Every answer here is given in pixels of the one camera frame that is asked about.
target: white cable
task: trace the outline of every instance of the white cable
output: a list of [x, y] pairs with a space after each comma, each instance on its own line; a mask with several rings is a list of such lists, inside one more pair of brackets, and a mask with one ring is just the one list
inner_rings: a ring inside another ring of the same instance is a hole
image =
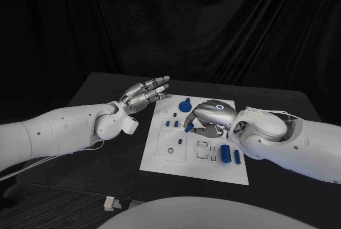
[[248, 107], [248, 108], [251, 108], [251, 109], [253, 109], [253, 110], [258, 110], [258, 111], [265, 111], [265, 112], [271, 112], [271, 113], [278, 113], [278, 114], [290, 115], [290, 116], [292, 116], [292, 117], [297, 117], [298, 119], [303, 119], [301, 117], [298, 117], [298, 116], [290, 114], [287, 111], [264, 110], [264, 109], [258, 109], [258, 108], [253, 108], [253, 107]]
[[19, 174], [21, 172], [24, 172], [25, 170], [31, 169], [32, 167], [35, 167], [35, 166], [41, 165], [43, 163], [48, 162], [50, 160], [58, 158], [60, 156], [63, 156], [63, 155], [50, 156], [50, 157], [47, 157], [45, 159], [40, 160], [37, 163], [31, 164], [31, 165], [30, 165], [27, 168], [24, 168], [21, 171], [17, 171], [15, 173], [12, 173], [12, 174], [9, 174], [8, 176], [2, 177], [2, 178], [0, 178], [0, 181], [4, 181], [5, 179], [8, 179], [9, 177], [15, 176], [17, 174]]

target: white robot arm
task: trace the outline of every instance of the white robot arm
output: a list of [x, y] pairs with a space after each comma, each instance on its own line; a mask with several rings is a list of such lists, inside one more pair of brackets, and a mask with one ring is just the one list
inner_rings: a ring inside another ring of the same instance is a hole
[[281, 167], [321, 181], [341, 184], [341, 127], [303, 119], [282, 121], [266, 111], [248, 107], [238, 112], [225, 102], [200, 104], [186, 120], [199, 118], [206, 128], [191, 132], [233, 142], [253, 159], [269, 159]]
[[136, 84], [109, 104], [60, 108], [28, 121], [0, 125], [0, 171], [30, 159], [84, 150], [122, 130], [134, 134], [139, 122], [131, 114], [171, 97], [161, 94], [168, 80], [165, 76]]

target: white board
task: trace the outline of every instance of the white board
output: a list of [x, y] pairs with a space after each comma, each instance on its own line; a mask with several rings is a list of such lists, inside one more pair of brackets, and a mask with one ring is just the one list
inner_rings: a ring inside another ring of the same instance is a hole
[[[220, 138], [207, 138], [186, 132], [184, 121], [191, 112], [180, 110], [180, 103], [187, 98], [191, 99], [193, 109], [213, 99], [174, 95], [173, 98], [157, 102], [141, 170], [249, 185], [245, 155], [240, 151], [242, 164], [238, 164], [235, 158], [238, 146], [226, 140], [227, 131]], [[235, 101], [222, 101], [236, 108]], [[194, 127], [203, 127], [199, 120], [194, 121]], [[230, 163], [222, 161], [223, 144], [230, 145]]]

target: gray floor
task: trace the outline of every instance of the gray floor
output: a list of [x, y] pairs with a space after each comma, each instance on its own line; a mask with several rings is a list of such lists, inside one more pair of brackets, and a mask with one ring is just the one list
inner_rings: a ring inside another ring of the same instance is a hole
[[21, 183], [4, 197], [18, 204], [0, 211], [2, 229], [96, 229], [122, 212], [105, 211], [106, 196]]

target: black table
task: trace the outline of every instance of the black table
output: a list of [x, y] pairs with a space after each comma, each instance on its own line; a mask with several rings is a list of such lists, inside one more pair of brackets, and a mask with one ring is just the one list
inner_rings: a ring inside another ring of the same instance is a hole
[[[119, 100], [128, 87], [147, 80], [93, 73], [69, 106]], [[177, 80], [170, 85], [168, 92], [175, 95], [235, 100], [238, 110], [246, 106], [287, 110], [307, 120], [321, 121], [303, 92]], [[19, 174], [18, 182], [138, 201], [174, 196], [222, 198], [266, 208], [321, 228], [341, 225], [341, 186], [285, 170], [268, 160], [246, 156], [249, 186], [141, 171], [154, 108], [155, 103], [134, 115], [139, 121], [134, 135], [122, 132], [102, 149], [76, 152], [31, 168]]]

